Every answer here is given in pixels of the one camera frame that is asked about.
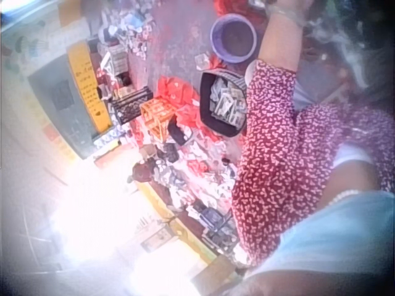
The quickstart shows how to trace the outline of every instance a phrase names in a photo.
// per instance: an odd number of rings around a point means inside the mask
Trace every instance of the plastic bag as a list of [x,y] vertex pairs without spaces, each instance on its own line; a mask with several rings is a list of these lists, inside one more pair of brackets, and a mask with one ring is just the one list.
[[178,77],[164,76],[159,78],[156,97],[162,97],[176,108],[200,100],[199,94],[189,83]]

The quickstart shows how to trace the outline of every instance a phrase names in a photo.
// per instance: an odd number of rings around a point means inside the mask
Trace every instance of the red floral shirt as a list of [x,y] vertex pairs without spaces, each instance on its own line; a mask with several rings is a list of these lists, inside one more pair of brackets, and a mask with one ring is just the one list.
[[350,104],[295,113],[294,84],[295,73],[259,61],[247,91],[247,136],[232,207],[253,265],[277,248],[280,234],[315,211],[340,144],[363,148],[382,190],[394,190],[393,119]]

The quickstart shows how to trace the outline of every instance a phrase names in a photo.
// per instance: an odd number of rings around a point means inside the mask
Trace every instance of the hand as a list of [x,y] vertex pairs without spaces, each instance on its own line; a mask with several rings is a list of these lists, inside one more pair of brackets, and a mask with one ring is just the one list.
[[276,4],[305,14],[310,9],[313,2],[314,0],[277,0]]

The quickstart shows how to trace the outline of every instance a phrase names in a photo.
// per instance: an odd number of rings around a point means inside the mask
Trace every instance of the yellow banner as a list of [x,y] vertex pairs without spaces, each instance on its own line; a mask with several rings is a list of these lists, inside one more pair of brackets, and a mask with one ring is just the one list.
[[100,100],[96,91],[98,82],[89,55],[88,45],[84,41],[76,43],[68,49],[67,54],[82,100],[96,130],[99,134],[102,134],[112,126],[112,122],[106,105]]

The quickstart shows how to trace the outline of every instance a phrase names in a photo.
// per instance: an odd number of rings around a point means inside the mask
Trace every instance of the orange crate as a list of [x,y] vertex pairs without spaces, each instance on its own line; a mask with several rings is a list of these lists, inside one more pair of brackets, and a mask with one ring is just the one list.
[[156,98],[141,104],[140,109],[147,129],[161,142],[165,142],[168,137],[168,122],[176,108],[163,99]]

